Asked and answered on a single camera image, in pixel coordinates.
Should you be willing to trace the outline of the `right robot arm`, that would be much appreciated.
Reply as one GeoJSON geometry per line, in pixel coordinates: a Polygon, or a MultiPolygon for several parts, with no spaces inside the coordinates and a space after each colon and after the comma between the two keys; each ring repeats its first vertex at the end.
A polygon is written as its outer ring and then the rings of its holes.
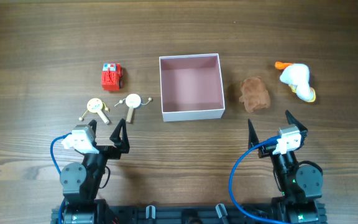
{"type": "Polygon", "coordinates": [[[243,208],[259,218],[286,223],[327,223],[326,209],[317,199],[322,197],[323,170],[314,162],[297,161],[295,151],[304,145],[308,129],[286,111],[288,126],[278,135],[287,138],[282,145],[287,152],[277,150],[278,144],[267,143],[258,148],[260,158],[269,157],[273,176],[282,193],[270,203],[243,204],[243,208]]]}

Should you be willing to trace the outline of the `yellow wooden rattle drum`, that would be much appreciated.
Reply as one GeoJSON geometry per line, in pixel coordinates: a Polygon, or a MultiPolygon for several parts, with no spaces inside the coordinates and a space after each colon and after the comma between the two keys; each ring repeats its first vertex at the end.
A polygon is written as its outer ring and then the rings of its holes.
{"type": "Polygon", "coordinates": [[[102,119],[102,121],[105,124],[109,124],[110,120],[109,118],[105,115],[105,111],[109,112],[109,108],[107,107],[107,105],[105,104],[105,102],[103,102],[101,99],[99,98],[92,98],[90,99],[87,104],[86,104],[86,111],[83,113],[82,116],[80,116],[78,119],[80,121],[83,121],[85,116],[88,113],[94,113],[94,114],[98,114],[98,116],[102,119]]]}

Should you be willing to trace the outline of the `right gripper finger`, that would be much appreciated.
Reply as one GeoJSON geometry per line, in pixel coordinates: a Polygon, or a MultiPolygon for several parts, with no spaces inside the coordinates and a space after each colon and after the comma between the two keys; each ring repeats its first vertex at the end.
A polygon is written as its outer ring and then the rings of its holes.
{"type": "Polygon", "coordinates": [[[248,142],[248,149],[251,149],[259,144],[259,139],[257,137],[257,133],[255,132],[254,126],[252,121],[248,119],[248,128],[249,128],[249,142],[248,142]]]}
{"type": "Polygon", "coordinates": [[[288,124],[294,124],[300,131],[307,131],[308,129],[301,124],[288,110],[285,111],[288,124]]]}

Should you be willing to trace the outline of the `red toy fire truck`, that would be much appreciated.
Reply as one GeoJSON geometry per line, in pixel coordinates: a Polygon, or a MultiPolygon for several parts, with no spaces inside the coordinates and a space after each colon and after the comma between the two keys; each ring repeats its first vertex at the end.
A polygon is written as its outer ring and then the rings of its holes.
{"type": "Polygon", "coordinates": [[[119,63],[105,63],[102,69],[101,86],[105,91],[119,91],[122,88],[123,70],[119,63]]]}

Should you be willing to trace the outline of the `white box pink interior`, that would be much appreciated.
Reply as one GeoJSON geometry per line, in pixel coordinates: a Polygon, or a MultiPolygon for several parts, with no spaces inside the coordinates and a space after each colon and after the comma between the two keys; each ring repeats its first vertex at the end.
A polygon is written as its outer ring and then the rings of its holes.
{"type": "Polygon", "coordinates": [[[222,118],[225,97],[218,54],[162,56],[159,65],[165,122],[222,118]]]}

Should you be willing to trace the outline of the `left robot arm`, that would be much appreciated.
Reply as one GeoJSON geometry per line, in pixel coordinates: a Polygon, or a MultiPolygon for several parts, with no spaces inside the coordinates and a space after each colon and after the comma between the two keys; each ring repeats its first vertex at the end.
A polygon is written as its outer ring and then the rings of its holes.
{"type": "Polygon", "coordinates": [[[126,121],[121,119],[109,140],[110,146],[96,143],[97,122],[77,125],[63,137],[65,149],[73,148],[83,155],[82,162],[73,162],[60,171],[63,202],[57,213],[57,223],[119,223],[119,218],[109,208],[105,199],[97,199],[104,174],[110,174],[107,161],[119,160],[130,149],[126,121]]]}

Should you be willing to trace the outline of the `brown plush bear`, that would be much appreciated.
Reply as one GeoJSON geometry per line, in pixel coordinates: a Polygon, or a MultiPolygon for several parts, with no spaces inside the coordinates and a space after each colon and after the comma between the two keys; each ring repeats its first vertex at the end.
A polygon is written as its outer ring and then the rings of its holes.
{"type": "Polygon", "coordinates": [[[260,77],[250,77],[241,81],[241,93],[239,101],[244,104],[248,113],[269,108],[271,105],[269,92],[260,77]]]}

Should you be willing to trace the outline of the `white plush duck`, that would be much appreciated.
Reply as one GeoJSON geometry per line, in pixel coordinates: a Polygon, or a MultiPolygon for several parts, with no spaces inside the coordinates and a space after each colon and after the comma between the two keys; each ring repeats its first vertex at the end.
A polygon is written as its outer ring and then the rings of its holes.
{"type": "Polygon", "coordinates": [[[310,70],[302,63],[275,62],[275,68],[282,71],[280,81],[287,84],[299,99],[312,103],[316,92],[310,87],[310,70]]]}

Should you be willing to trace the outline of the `white wooden rattle drum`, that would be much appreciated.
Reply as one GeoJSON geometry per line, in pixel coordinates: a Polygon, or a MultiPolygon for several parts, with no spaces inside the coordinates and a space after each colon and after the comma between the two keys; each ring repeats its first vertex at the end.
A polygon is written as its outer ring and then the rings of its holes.
{"type": "Polygon", "coordinates": [[[126,122],[132,123],[134,110],[141,105],[149,104],[152,100],[153,99],[149,97],[148,101],[146,103],[143,103],[141,97],[138,94],[131,93],[127,95],[126,98],[119,100],[118,103],[116,103],[114,106],[117,107],[118,105],[126,104],[126,106],[128,107],[126,122]]]}

